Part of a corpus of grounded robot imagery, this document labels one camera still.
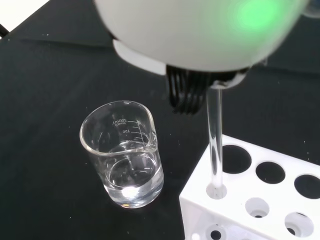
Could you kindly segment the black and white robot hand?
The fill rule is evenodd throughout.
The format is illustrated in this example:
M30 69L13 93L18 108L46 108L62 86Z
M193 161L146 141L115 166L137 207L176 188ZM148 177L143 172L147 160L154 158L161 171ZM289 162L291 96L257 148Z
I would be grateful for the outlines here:
M307 0L96 0L116 49L164 64L170 105L195 114L284 41Z

